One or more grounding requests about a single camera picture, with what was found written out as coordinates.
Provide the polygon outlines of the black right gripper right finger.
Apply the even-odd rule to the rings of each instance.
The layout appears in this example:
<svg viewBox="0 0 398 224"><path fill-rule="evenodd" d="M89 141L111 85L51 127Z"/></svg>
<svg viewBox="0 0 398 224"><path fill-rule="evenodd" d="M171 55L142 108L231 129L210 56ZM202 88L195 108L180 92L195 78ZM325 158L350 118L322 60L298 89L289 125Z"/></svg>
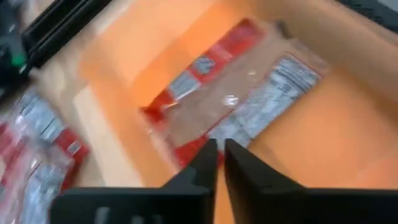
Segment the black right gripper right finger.
<svg viewBox="0 0 398 224"><path fill-rule="evenodd" d="M398 190L308 188L233 139L224 175L236 224L398 224Z"/></svg>

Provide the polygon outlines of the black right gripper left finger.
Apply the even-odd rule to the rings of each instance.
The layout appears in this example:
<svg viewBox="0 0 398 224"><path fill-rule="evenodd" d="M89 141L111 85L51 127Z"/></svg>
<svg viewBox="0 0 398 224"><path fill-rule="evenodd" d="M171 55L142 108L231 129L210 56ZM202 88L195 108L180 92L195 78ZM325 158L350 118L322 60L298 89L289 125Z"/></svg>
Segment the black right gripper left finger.
<svg viewBox="0 0 398 224"><path fill-rule="evenodd" d="M50 206L50 224L213 224L216 140L161 187L66 190Z"/></svg>

